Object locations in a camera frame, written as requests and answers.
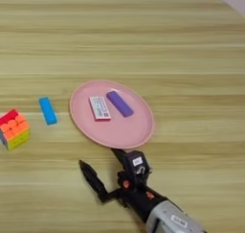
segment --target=orange part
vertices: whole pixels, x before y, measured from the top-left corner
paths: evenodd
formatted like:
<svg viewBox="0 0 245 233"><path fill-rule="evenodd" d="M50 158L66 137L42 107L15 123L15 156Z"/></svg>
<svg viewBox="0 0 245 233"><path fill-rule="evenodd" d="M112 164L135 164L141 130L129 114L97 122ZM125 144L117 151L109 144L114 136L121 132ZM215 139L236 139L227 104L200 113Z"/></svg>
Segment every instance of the orange part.
<svg viewBox="0 0 245 233"><path fill-rule="evenodd" d="M20 134L22 132L22 129L19 126L16 126L16 127L11 129L11 132L15 136L15 135Z"/></svg>
<svg viewBox="0 0 245 233"><path fill-rule="evenodd" d="M21 131L25 131L25 130L28 130L30 128L27 122L22 122L21 124L19 124L19 127L20 127Z"/></svg>
<svg viewBox="0 0 245 233"><path fill-rule="evenodd" d="M146 196L149 198L149 199L153 199L155 198L155 196L151 193L151 192L146 192Z"/></svg>
<svg viewBox="0 0 245 233"><path fill-rule="evenodd" d="M8 121L8 124L9 124L10 128L14 128L14 127L17 126L17 123L16 123L15 120L10 120L10 121Z"/></svg>
<svg viewBox="0 0 245 233"><path fill-rule="evenodd" d="M123 182L123 187L124 187L125 189L127 189L129 186L130 186L130 182L129 182L128 180L125 180L125 181Z"/></svg>
<svg viewBox="0 0 245 233"><path fill-rule="evenodd" d="M8 130L11 129L11 127L8 125L8 124L3 124L0 129L5 133L7 132Z"/></svg>
<svg viewBox="0 0 245 233"><path fill-rule="evenodd" d="M25 121L25 118L24 118L23 115L17 115L17 116L15 117L15 121L16 121L18 124L20 124L20 123L22 123L22 122Z"/></svg>
<svg viewBox="0 0 245 233"><path fill-rule="evenodd" d="M8 130L6 133L4 133L4 137L6 140L10 141L13 138L13 134L10 130Z"/></svg>

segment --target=cube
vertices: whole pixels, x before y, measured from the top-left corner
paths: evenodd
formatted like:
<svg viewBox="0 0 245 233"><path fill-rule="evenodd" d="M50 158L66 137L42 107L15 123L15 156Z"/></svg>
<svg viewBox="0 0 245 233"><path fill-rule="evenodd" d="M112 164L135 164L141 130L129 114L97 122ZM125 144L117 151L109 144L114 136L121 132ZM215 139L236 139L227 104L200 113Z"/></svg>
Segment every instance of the cube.
<svg viewBox="0 0 245 233"><path fill-rule="evenodd" d="M30 126L16 110L0 118L0 139L8 150L12 150L30 137Z"/></svg>

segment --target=orange cube face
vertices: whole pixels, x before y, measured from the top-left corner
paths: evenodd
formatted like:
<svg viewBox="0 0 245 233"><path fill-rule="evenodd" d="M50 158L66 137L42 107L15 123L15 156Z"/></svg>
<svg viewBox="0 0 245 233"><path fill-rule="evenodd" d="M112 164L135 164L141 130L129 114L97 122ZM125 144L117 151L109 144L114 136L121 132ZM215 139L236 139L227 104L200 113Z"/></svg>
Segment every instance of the orange cube face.
<svg viewBox="0 0 245 233"><path fill-rule="evenodd" d="M8 124L3 124L0 129L5 133L7 132L8 130L11 129L11 127L8 125Z"/></svg>
<svg viewBox="0 0 245 233"><path fill-rule="evenodd" d="M17 126L17 122L15 120L8 121L8 124L9 124L10 128L14 128Z"/></svg>
<svg viewBox="0 0 245 233"><path fill-rule="evenodd" d="M17 124L20 124L20 123L22 123L22 122L25 121L25 118L24 118L23 115L17 115L17 116L15 117L15 121L17 122Z"/></svg>
<svg viewBox="0 0 245 233"><path fill-rule="evenodd" d="M21 130L21 128L19 126L16 126L16 127L11 129L11 132L15 136L15 135L20 134L22 132L22 130Z"/></svg>
<svg viewBox="0 0 245 233"><path fill-rule="evenodd" d="M19 124L19 127L20 127L22 132L26 131L30 128L29 125L27 124L27 122L22 122L21 124Z"/></svg>
<svg viewBox="0 0 245 233"><path fill-rule="evenodd" d="M6 133L4 133L4 137L7 141L11 141L11 139L13 138L13 134L10 130L8 130Z"/></svg>

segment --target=eraser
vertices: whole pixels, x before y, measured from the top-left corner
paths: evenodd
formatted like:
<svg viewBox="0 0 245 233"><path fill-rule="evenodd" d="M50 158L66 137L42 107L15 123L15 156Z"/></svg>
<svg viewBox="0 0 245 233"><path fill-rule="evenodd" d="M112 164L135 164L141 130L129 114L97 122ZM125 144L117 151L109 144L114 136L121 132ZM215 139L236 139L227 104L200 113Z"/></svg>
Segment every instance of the eraser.
<svg viewBox="0 0 245 233"><path fill-rule="evenodd" d="M103 97L90 97L89 101L97 121L109 121L111 119L109 109Z"/></svg>
<svg viewBox="0 0 245 233"><path fill-rule="evenodd" d="M47 125L53 125L57 123L56 114L50 99L48 97L40 98L39 103Z"/></svg>
<svg viewBox="0 0 245 233"><path fill-rule="evenodd" d="M120 97L116 91L110 91L106 94L107 99L122 114L123 117L133 115L133 109Z"/></svg>

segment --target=table surface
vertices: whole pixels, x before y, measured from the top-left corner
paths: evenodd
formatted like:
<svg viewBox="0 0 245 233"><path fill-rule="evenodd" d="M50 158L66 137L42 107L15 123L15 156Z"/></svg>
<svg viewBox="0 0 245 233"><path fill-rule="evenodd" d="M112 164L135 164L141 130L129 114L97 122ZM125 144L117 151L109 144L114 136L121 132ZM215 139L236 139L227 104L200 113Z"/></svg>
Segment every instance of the table surface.
<svg viewBox="0 0 245 233"><path fill-rule="evenodd" d="M15 151L0 147L0 232L144 232L116 201L102 206L78 167L83 159L117 186L118 161L68 111L73 90L94 79L151 106L149 185L209 232L244 232L244 29L220 0L0 0L0 111L17 108L32 129Z"/></svg>

